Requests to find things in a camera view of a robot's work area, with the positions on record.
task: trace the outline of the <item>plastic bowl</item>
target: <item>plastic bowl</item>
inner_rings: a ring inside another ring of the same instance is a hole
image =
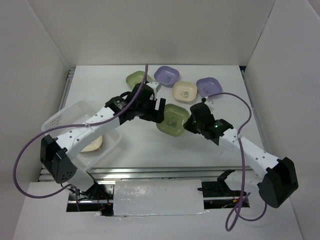
[[[129,76],[127,76],[125,81],[131,89],[134,89],[136,84],[139,84],[142,82],[144,75],[145,75],[144,71],[136,71],[130,74]],[[148,80],[148,82],[154,82],[154,80],[149,75],[147,75],[146,79]]]
[[[164,121],[157,123],[156,127],[165,134],[179,137],[185,132],[184,123],[189,117],[186,109],[169,103],[164,107]]]
[[[178,81],[179,76],[178,70],[169,66],[161,66],[155,72],[154,79],[163,86],[170,87]]]
[[[202,97],[210,97],[214,94],[222,93],[222,87],[217,79],[206,77],[196,81],[196,87]]]
[[[175,100],[190,103],[197,97],[197,86],[187,81],[177,81],[172,89],[172,96]]]

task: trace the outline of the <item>white plastic basket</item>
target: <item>white plastic basket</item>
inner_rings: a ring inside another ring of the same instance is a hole
[[[87,101],[80,99],[74,104],[69,105],[58,111],[55,115],[45,121],[41,130],[45,131],[54,127],[82,124],[91,118],[98,110],[94,109]],[[70,131],[71,128],[63,128],[49,132],[53,138]],[[113,129],[102,135],[102,147],[96,151],[79,153],[72,163],[82,170],[89,170],[97,164],[107,159],[107,155],[118,145],[122,139],[122,133],[118,129]]]

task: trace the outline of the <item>purple bowl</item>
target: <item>purple bowl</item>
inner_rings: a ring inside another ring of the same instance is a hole
[[[222,87],[217,79],[206,77],[196,81],[196,87],[202,97],[210,97],[213,94],[222,93]]]
[[[163,86],[170,87],[178,81],[179,75],[178,70],[169,66],[161,66],[155,72],[154,79]]]

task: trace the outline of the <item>beige bowl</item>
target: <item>beige bowl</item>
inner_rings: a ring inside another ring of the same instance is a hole
[[[190,103],[197,97],[197,86],[187,81],[177,81],[173,85],[172,96],[175,100]]]

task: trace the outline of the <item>wire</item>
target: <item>wire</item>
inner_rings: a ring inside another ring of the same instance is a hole
[[[86,197],[86,195],[84,195],[84,194],[80,191],[80,189],[77,188],[77,191],[78,191],[78,192],[76,193],[76,191],[73,190],[72,187],[74,187],[74,186],[72,185],[71,188],[66,188],[66,189],[69,190],[69,191],[70,191],[71,193],[73,193],[73,194],[79,193],[79,194],[78,194],[79,196],[82,195],[83,198],[80,198],[79,201],[80,201],[80,200],[84,200],[84,199],[88,199],[88,198]]]
[[[99,200],[100,200],[100,192],[98,192],[98,197],[97,197],[97,201],[96,201],[96,204],[98,206],[98,211],[99,211]]]
[[[127,106],[125,106],[124,109],[122,109],[120,112],[118,112],[116,115],[114,115],[113,117],[105,120],[105,121],[101,121],[101,122],[95,122],[95,123],[91,123],[90,126],[93,127],[93,126],[98,126],[98,125],[102,125],[102,124],[106,124],[106,123],[109,123],[111,122],[112,120],[118,118],[120,115],[122,115],[125,111],[127,111],[130,106],[134,103],[134,101],[137,99],[137,97],[139,96],[139,94],[141,93],[142,91],[142,88],[143,88],[143,83],[145,83],[147,81],[147,74],[148,74],[148,64],[145,65],[145,71],[144,71],[144,76],[143,76],[143,79],[140,83],[140,86],[137,90],[137,92],[135,93],[135,95],[133,96],[133,98],[131,99],[131,101],[127,104]],[[18,163],[20,161],[20,158],[22,156],[22,154],[25,152],[25,150],[29,147],[30,144],[32,144],[36,139],[38,139],[39,137],[41,137],[42,135],[44,134],[47,134],[51,131],[54,131],[54,130],[58,130],[58,129],[65,129],[65,128],[85,128],[85,127],[88,127],[86,126],[85,124],[69,124],[69,125],[63,125],[63,126],[56,126],[56,127],[53,127],[53,128],[50,128],[48,130],[45,130],[45,131],[42,131],[40,132],[39,134],[37,134],[36,136],[34,136],[33,138],[31,138],[31,140],[29,140],[24,146],[23,148],[21,149],[21,151],[19,152],[18,156],[16,157],[16,160],[14,162],[14,165],[13,165],[13,171],[12,171],[12,178],[13,178],[13,183],[15,185],[15,187],[18,189],[18,191],[20,193],[22,193],[23,195],[25,195],[26,197],[29,197],[29,198],[32,198],[32,199],[45,199],[45,198],[49,198],[49,197],[52,197],[58,193],[61,193],[64,189],[66,189],[67,187],[71,187],[72,185],[71,184],[68,184],[64,187],[62,187],[61,189],[59,189],[58,191],[55,191],[51,194],[47,194],[47,195],[43,195],[43,196],[36,196],[36,195],[32,195],[32,194],[29,194],[27,193],[26,191],[24,191],[21,186],[19,185],[18,183],[18,180],[17,180],[17,167],[18,167]]]
[[[79,207],[79,201],[78,201],[78,189],[76,186],[72,186],[74,188],[75,191],[75,204],[76,204],[76,209],[78,210],[78,212],[80,212],[80,207]]]
[[[103,197],[105,198],[107,204],[110,205],[109,198],[107,197],[107,195],[103,191],[101,191],[101,193],[102,193]]]
[[[236,94],[233,94],[233,93],[230,93],[230,92],[221,92],[221,93],[216,93],[216,94],[213,94],[213,95],[210,95],[210,96],[207,96],[206,99],[208,98],[211,98],[211,97],[214,97],[214,96],[218,96],[218,95],[230,95],[230,96],[233,96],[237,99],[239,99],[241,102],[243,102],[245,104],[245,106],[248,108],[249,110],[249,117],[248,119],[239,127],[238,131],[237,131],[237,134],[239,135],[241,130],[244,128],[244,126],[251,120],[252,118],[252,111],[251,111],[251,108],[249,106],[249,104],[243,99],[241,98],[240,96],[236,95]],[[245,196],[246,198],[244,198],[244,195],[245,195],[245,183],[246,183],[246,163],[245,163],[245,152],[244,152],[244,146],[242,144],[242,141],[241,141],[241,138],[238,139],[239,141],[239,147],[240,147],[240,151],[241,151],[241,165],[242,165],[242,178],[241,178],[241,190],[240,190],[240,197],[239,197],[239,201],[237,201],[237,204],[234,206],[234,208],[230,211],[230,213],[228,214],[228,216],[226,217],[226,221],[225,221],[225,230],[227,232],[230,232],[234,226],[236,225],[237,221],[238,221],[238,218],[241,218],[243,220],[246,220],[246,221],[250,221],[250,222],[254,222],[254,221],[257,221],[259,219],[261,219],[266,211],[267,211],[267,204],[265,205],[265,208],[264,208],[264,211],[263,213],[255,218],[255,219],[246,219],[242,216],[240,216],[240,211],[241,211],[241,207],[243,205],[243,202],[244,200],[249,196],[249,194],[247,194],[247,196]],[[232,216],[232,214],[235,212],[235,217],[231,223],[231,226],[229,226],[229,220],[230,220],[230,217]]]
[[[243,201],[245,201],[245,200],[249,197],[250,194],[251,194],[251,193],[249,192],[249,193],[243,198]],[[267,203],[265,202],[265,203],[264,203],[263,212],[261,213],[260,216],[254,218],[254,219],[248,219],[248,218],[245,218],[245,217],[243,217],[243,216],[241,216],[241,215],[239,215],[239,218],[241,218],[242,220],[245,220],[245,221],[247,221],[247,222],[255,222],[255,221],[258,221],[258,220],[262,219],[262,217],[265,215],[265,213],[266,213],[266,211],[267,211],[267,206],[268,206],[268,205],[267,205]]]
[[[67,190],[69,190],[71,193],[76,194],[76,192],[72,189],[72,185],[70,185],[71,188],[65,188],[65,187],[62,185],[62,183],[60,184],[60,186],[61,186],[61,188],[67,189]]]
[[[78,199],[78,202],[80,203],[82,200],[89,200],[87,197],[82,197]]]
[[[121,93],[121,94],[120,94],[120,97],[123,98],[123,97],[125,97],[125,96],[128,96],[129,93],[131,93],[131,92],[130,92],[130,91],[126,91],[126,92],[124,92],[124,93]]]

